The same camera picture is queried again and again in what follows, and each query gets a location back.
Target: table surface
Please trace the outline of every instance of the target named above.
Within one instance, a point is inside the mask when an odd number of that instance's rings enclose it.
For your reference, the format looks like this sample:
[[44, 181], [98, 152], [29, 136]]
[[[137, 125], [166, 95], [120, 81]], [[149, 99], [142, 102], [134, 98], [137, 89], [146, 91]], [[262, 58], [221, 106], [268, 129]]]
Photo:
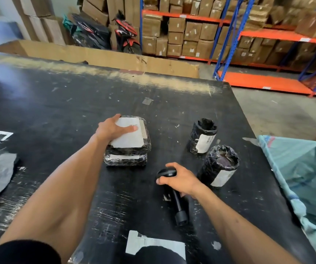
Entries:
[[[145, 97], [153, 101], [143, 104]], [[202, 157], [187, 152], [194, 121], [217, 122], [214, 143], [231, 146], [240, 167], [215, 193], [302, 263], [316, 253], [289, 209], [230, 86], [212, 80], [137, 74], [103, 67], [49, 62], [0, 54], [0, 131], [12, 132], [0, 149], [20, 158], [0, 195], [0, 236], [49, 174], [81, 148], [98, 122], [116, 113], [147, 121], [152, 142], [144, 168], [103, 165], [85, 235], [73, 257], [81, 263], [184, 263], [161, 247], [125, 253], [130, 230], [151, 238], [184, 242], [187, 263], [232, 263], [200, 204], [188, 199], [190, 224], [178, 228], [157, 171], [179, 162], [197, 173]]]

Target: left hand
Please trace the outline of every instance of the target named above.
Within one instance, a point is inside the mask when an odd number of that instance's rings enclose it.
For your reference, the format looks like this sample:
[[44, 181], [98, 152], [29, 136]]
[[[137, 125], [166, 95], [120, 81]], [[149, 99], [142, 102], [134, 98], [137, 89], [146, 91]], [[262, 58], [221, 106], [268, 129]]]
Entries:
[[96, 136], [98, 138], [104, 138], [106, 140], [112, 141], [119, 138], [121, 135], [129, 132], [135, 132], [138, 130], [137, 126], [119, 127], [115, 123], [120, 118], [120, 114], [116, 114], [112, 118], [106, 119], [104, 122], [98, 124], [98, 129], [96, 131]]

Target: light blue sack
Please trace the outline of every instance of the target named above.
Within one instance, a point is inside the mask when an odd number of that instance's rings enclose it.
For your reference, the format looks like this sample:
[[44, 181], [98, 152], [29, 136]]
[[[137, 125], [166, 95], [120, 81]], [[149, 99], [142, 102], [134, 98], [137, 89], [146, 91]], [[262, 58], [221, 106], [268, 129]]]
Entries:
[[316, 142], [268, 135], [258, 142], [316, 251]]

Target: forearm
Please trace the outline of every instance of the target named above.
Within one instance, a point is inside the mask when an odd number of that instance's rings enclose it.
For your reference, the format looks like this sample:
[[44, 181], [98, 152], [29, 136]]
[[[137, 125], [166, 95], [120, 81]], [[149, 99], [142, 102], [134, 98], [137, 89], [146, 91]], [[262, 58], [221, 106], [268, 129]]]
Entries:
[[207, 212], [223, 244], [237, 264], [283, 264], [299, 262], [269, 236], [201, 185], [195, 197]]
[[15, 239], [43, 241], [67, 261], [82, 237], [108, 142], [93, 136], [61, 164], [19, 211], [0, 244]]

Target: black plastic wrapped package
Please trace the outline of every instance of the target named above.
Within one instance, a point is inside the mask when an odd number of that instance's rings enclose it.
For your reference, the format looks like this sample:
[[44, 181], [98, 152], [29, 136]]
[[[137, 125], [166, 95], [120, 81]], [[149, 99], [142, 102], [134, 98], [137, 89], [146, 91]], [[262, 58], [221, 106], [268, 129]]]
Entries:
[[145, 166], [147, 154], [142, 155], [104, 155], [104, 163], [108, 166]]
[[187, 149], [194, 155], [206, 153], [217, 134], [217, 126], [210, 119], [200, 119], [194, 123]]
[[140, 122], [139, 128], [142, 131], [143, 136], [143, 146], [142, 147], [131, 147], [131, 148], [118, 148], [113, 147], [111, 144], [109, 144], [106, 148], [106, 154], [112, 154], [112, 155], [142, 155], [145, 153], [148, 153], [151, 148], [151, 139], [150, 135], [148, 133], [147, 124], [146, 121], [138, 116], [121, 116], [121, 118], [138, 118]]
[[208, 187], [222, 187], [240, 164], [238, 154], [226, 145], [213, 146], [208, 152], [198, 179]]

